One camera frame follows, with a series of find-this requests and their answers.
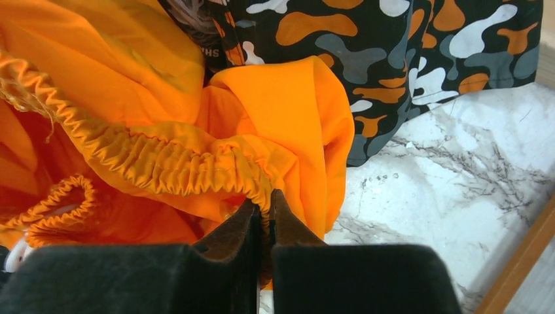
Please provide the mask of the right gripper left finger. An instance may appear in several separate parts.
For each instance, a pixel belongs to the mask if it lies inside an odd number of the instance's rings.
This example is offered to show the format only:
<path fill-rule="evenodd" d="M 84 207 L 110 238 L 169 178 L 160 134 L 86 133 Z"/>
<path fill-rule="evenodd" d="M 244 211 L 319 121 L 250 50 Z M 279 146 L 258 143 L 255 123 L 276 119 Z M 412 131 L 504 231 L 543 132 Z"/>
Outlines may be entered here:
<path fill-rule="evenodd" d="M 50 246 L 1 290 L 2 313 L 256 313 L 260 210 L 195 244 Z"/>

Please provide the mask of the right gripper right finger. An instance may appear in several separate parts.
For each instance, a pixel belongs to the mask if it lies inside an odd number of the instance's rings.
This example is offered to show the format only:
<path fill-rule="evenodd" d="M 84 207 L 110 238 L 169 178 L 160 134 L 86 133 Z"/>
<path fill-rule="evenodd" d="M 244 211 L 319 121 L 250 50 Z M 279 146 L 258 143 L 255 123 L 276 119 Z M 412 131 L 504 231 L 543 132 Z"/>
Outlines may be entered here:
<path fill-rule="evenodd" d="M 271 194 L 275 313 L 460 313 L 448 270 L 430 247 L 327 245 Z"/>

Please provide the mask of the orange camouflage hanging shorts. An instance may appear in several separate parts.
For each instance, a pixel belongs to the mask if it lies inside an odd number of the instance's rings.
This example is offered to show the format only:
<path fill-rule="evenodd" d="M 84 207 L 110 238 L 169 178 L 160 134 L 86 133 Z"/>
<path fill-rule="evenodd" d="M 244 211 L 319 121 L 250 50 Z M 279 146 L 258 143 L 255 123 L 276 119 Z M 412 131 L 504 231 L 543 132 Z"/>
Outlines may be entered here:
<path fill-rule="evenodd" d="M 431 104 L 535 80 L 542 1 L 207 1 L 230 65 L 320 57 L 355 135 L 347 165 L 377 154 Z"/>

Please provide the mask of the dark patterned hanging shorts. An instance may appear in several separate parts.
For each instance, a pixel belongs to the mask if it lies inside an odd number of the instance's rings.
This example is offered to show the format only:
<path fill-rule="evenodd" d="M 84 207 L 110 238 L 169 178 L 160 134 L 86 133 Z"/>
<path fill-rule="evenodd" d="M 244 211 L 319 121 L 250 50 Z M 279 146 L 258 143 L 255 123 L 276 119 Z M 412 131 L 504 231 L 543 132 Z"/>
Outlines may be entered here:
<path fill-rule="evenodd" d="M 212 73 L 228 67 L 227 57 L 207 1 L 158 0 L 164 11 L 186 35 L 199 46 L 206 67 Z"/>

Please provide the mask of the wooden tiered rack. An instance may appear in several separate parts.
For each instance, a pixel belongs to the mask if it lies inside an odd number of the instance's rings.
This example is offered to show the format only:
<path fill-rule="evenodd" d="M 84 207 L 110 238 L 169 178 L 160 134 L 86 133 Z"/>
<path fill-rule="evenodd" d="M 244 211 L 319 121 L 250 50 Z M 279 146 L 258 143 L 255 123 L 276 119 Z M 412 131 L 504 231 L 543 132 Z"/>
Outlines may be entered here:
<path fill-rule="evenodd" d="M 502 313 L 554 237 L 554 203 L 539 215 L 476 313 Z"/>

